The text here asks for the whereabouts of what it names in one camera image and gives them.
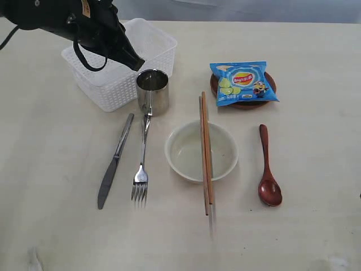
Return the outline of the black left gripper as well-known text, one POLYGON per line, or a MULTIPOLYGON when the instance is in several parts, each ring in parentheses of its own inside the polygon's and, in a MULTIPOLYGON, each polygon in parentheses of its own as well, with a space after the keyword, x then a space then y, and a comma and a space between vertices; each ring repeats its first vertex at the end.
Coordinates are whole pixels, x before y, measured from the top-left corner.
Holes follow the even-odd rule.
POLYGON ((145 60, 132 47, 125 27, 118 20, 112 1, 69 1, 67 24, 72 28, 73 48, 80 47, 139 71, 145 60))

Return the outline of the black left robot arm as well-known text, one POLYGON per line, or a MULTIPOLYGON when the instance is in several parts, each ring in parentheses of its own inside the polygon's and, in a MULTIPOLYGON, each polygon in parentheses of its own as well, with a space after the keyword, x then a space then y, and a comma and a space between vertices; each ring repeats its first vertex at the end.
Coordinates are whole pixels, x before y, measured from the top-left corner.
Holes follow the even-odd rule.
POLYGON ((19 29, 42 29, 72 41, 79 61, 89 71, 99 72, 103 67, 91 66, 81 49, 138 71, 145 61, 131 45, 117 13, 112 1, 1 1, 1 17, 16 25, 1 47, 5 47, 19 29))

